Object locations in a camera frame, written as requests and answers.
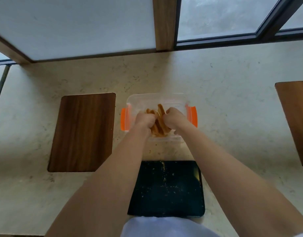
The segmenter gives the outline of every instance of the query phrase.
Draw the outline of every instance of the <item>white shirt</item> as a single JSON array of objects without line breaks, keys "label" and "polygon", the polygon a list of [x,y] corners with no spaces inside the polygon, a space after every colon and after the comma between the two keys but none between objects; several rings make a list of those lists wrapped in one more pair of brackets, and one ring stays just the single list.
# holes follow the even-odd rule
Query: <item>white shirt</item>
[{"label": "white shirt", "polygon": [[123,227],[121,237],[219,237],[189,219],[177,217],[134,217]]}]

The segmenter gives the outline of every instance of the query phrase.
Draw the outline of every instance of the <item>clear plastic container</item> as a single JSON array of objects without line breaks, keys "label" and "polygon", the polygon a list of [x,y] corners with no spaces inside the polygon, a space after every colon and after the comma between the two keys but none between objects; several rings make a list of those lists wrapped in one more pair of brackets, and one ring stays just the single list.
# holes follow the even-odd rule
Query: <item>clear plastic container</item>
[{"label": "clear plastic container", "polygon": [[[181,111],[187,119],[196,127],[198,126],[197,110],[195,106],[189,106],[189,100],[183,93],[172,94],[136,94],[131,95],[126,101],[126,108],[121,112],[121,130],[129,131],[135,123],[138,112],[145,112],[147,108],[158,109],[158,104],[162,104],[165,111],[170,107],[175,107]],[[150,137],[149,141],[180,141],[181,136],[169,132],[166,137]]]}]

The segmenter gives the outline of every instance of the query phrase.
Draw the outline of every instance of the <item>hand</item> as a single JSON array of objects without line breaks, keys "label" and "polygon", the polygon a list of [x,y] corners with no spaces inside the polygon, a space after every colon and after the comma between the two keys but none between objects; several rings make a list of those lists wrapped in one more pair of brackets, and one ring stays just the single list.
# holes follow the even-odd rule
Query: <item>hand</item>
[{"label": "hand", "polygon": [[163,116],[163,120],[165,125],[173,130],[178,130],[181,125],[189,123],[185,115],[174,107],[170,107],[166,111],[166,115]]},{"label": "hand", "polygon": [[150,128],[155,123],[156,116],[154,114],[138,113],[135,119],[135,125]]}]

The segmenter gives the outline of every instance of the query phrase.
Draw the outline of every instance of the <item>forearm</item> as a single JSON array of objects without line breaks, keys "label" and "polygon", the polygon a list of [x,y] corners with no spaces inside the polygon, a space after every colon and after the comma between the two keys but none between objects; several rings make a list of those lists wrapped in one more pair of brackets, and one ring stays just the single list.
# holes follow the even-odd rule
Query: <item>forearm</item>
[{"label": "forearm", "polygon": [[225,152],[191,124],[179,130],[239,236],[293,236],[303,216],[270,183]]},{"label": "forearm", "polygon": [[134,126],[70,198],[46,236],[120,235],[149,135],[148,128]]}]

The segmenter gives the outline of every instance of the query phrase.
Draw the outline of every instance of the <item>marble countertop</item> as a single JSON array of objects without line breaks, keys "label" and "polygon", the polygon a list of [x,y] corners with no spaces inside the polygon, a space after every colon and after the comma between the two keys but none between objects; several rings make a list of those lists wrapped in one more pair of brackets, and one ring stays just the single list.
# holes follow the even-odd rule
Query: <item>marble countertop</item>
[{"label": "marble countertop", "polygon": [[[132,94],[182,92],[198,128],[263,178],[303,214],[303,167],[275,83],[303,80],[303,41],[12,66],[0,96],[0,234],[44,235],[91,173],[49,173],[60,99],[115,92],[120,113]],[[148,143],[143,159],[192,159],[185,143]],[[205,180],[198,222],[237,236]]]}]

